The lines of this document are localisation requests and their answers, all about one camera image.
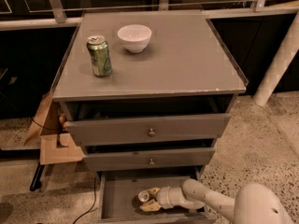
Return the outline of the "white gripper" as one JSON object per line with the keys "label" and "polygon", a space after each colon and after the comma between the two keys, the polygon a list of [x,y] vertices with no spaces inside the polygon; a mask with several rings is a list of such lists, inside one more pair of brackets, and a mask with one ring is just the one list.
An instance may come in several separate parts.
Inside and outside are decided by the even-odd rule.
{"label": "white gripper", "polygon": [[144,212],[157,212],[161,208],[163,209],[171,209],[174,205],[171,203],[169,194],[170,187],[163,188],[152,188],[148,190],[150,196],[156,196],[155,199],[151,199],[146,203],[143,203],[140,206],[140,209]]}

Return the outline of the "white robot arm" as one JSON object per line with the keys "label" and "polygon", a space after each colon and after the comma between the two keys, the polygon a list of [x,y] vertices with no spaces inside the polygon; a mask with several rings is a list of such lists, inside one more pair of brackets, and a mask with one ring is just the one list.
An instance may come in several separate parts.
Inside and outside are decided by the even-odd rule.
{"label": "white robot arm", "polygon": [[144,212],[176,206],[193,210],[207,204],[233,224],[294,224],[278,196],[258,183],[245,185],[231,198],[195,179],[186,179],[180,187],[142,190],[137,198]]}

